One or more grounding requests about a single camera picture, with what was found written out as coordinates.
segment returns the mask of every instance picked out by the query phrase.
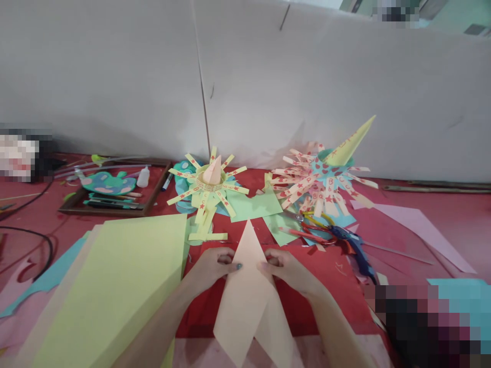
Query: white board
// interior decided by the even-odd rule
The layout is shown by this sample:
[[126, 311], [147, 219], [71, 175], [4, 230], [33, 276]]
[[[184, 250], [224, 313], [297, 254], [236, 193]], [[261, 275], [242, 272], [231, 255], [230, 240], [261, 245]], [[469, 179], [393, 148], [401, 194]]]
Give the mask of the white board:
[[371, 176], [491, 180], [491, 42], [251, 0], [195, 1], [210, 141], [235, 165], [334, 147], [372, 115], [355, 153]]
[[191, 0], [2, 0], [0, 123], [61, 150], [208, 157]]

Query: cable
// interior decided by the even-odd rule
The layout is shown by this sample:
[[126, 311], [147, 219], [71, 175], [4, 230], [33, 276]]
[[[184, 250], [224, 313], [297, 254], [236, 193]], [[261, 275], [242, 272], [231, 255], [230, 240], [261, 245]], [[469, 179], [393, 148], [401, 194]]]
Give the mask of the cable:
[[[46, 191], [50, 188], [50, 186], [53, 184], [53, 181], [49, 182], [48, 185], [43, 189], [43, 191], [41, 193], [39, 193], [37, 196], [35, 196], [33, 199], [31, 199], [30, 201], [24, 203], [23, 205], [17, 207], [16, 209], [14, 210], [11, 210], [11, 211], [8, 211], [8, 212], [5, 212], [5, 215], [3, 217], [0, 217], [0, 221], [4, 221], [6, 219], [8, 219], [10, 216], [12, 216], [14, 213], [17, 213], [18, 211], [20, 211], [21, 209], [27, 207], [28, 205], [30, 205], [32, 202], [34, 202], [36, 199], [40, 198], [44, 193], [46, 193]], [[37, 276], [34, 278], [34, 281], [36, 281], [38, 278], [41, 277], [41, 275], [43, 273], [46, 272], [46, 270], [48, 268], [50, 268], [51, 266], [51, 263], [53, 262], [53, 258], [54, 258], [54, 248], [53, 248], [53, 243], [51, 242], [51, 239], [48, 238], [46, 235], [43, 235], [41, 233], [37, 233], [37, 232], [34, 232], [34, 231], [31, 231], [31, 230], [26, 230], [26, 229], [23, 229], [23, 228], [20, 228], [20, 227], [11, 227], [11, 226], [0, 226], [0, 228], [4, 228], [4, 229], [10, 229], [10, 230], [17, 230], [17, 231], [21, 231], [21, 232], [25, 232], [25, 233], [30, 233], [30, 234], [34, 234], [34, 235], [37, 235], [37, 236], [40, 236], [42, 237], [44, 240], [46, 240], [48, 242], [48, 246], [49, 246], [49, 254], [48, 254], [48, 260], [46, 261], [46, 264], [44, 265], [43, 269], [41, 270], [40, 273], [37, 274]]]
[[8, 229], [8, 230], [17, 230], [17, 231], [22, 231], [22, 232], [25, 232], [25, 233], [34, 234], [34, 235], [37, 235], [37, 236], [42, 237], [44, 240], [46, 240], [48, 242], [48, 246], [50, 248], [50, 252], [48, 254], [48, 260], [47, 260], [46, 264], [44, 265], [43, 269], [34, 278], [34, 281], [36, 281], [38, 278], [41, 277], [41, 275], [43, 273], [46, 272], [46, 270], [48, 268], [50, 268], [51, 263], [53, 262], [54, 248], [53, 248], [53, 243], [51, 242], [51, 239], [48, 238], [46, 235], [43, 235], [41, 233], [37, 233], [37, 232], [31, 231], [31, 230], [26, 230], [26, 229], [23, 229], [23, 228], [20, 228], [20, 227], [0, 226], [0, 228], [4, 228], [4, 229]]

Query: paper cone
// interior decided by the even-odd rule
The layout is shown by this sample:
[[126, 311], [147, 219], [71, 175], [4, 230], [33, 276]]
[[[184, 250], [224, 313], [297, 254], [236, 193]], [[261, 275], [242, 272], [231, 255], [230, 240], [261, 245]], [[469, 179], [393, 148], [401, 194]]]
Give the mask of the paper cone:
[[203, 173], [203, 181], [209, 185], [218, 185], [221, 180], [221, 156], [218, 156]]
[[370, 129], [374, 115], [369, 121], [363, 124], [350, 138], [341, 143], [333, 152], [331, 152], [325, 159], [324, 163], [330, 166], [345, 166], [349, 161], [356, 148], [362, 141], [365, 134]]

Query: light green paper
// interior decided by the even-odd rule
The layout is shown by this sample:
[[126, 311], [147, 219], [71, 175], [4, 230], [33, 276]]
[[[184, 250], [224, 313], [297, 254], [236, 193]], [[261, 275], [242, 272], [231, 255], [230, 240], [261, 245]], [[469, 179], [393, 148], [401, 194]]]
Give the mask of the light green paper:
[[291, 241], [299, 238], [296, 235], [287, 234], [278, 229], [279, 227], [286, 227], [300, 231], [301, 226], [297, 220], [283, 216], [281, 214], [277, 214], [264, 217], [264, 222], [266, 223], [268, 229], [270, 230], [271, 234], [273, 235], [279, 246], [284, 246], [285, 244], [288, 244]]
[[32, 367], [111, 366], [180, 283], [185, 232], [186, 214], [106, 221]]
[[283, 212], [280, 202], [276, 198], [273, 188], [266, 188], [266, 192], [247, 198], [245, 194], [227, 191], [227, 200], [234, 208], [237, 216], [231, 217], [231, 222], [245, 221]]

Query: glue bottle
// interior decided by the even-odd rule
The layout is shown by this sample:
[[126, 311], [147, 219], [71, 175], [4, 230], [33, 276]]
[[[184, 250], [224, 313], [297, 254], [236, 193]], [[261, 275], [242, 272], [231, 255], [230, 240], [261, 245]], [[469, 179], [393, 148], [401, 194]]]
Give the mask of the glue bottle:
[[137, 186], [140, 188], [146, 188], [148, 186], [148, 178], [150, 177], [150, 170], [148, 166], [145, 166], [140, 175], [138, 175]]

